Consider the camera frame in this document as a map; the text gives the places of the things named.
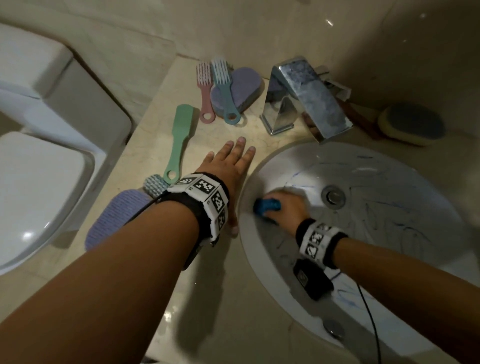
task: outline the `person's right arm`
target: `person's right arm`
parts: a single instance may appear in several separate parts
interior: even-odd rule
[[[309,217],[303,197],[273,192],[280,211],[265,216],[295,236]],[[420,260],[361,241],[343,238],[334,264],[392,313],[462,363],[478,362],[480,289]]]

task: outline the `person's left arm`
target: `person's left arm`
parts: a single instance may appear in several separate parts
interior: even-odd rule
[[[245,138],[210,152],[198,172],[234,196],[255,154]],[[0,324],[2,363],[138,364],[199,234],[183,204],[154,205],[73,262]]]

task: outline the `white bristles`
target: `white bristles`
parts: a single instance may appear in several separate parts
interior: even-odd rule
[[[197,83],[199,85],[209,85],[213,83],[212,73],[210,72],[210,62],[200,62],[197,64]]]
[[[230,82],[230,72],[228,71],[227,61],[223,57],[212,59],[213,72],[220,85]]]

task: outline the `pink brush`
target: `pink brush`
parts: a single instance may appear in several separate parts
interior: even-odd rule
[[[210,89],[213,86],[210,62],[200,62],[197,64],[197,86],[202,91],[202,110],[200,111],[200,120],[205,124],[210,124],[216,117],[212,108],[212,102],[210,101]]]

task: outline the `person's left hand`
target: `person's left hand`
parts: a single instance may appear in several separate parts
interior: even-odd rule
[[[255,155],[255,147],[251,146],[247,152],[243,154],[246,139],[241,136],[237,140],[237,144],[230,140],[225,143],[222,149],[215,154],[209,152],[201,166],[195,171],[197,173],[207,172],[217,176],[227,185],[230,194],[230,206],[228,208],[228,224],[231,227],[233,235],[237,235],[238,220],[235,214],[235,195],[237,188],[243,176],[247,173],[248,167]]]

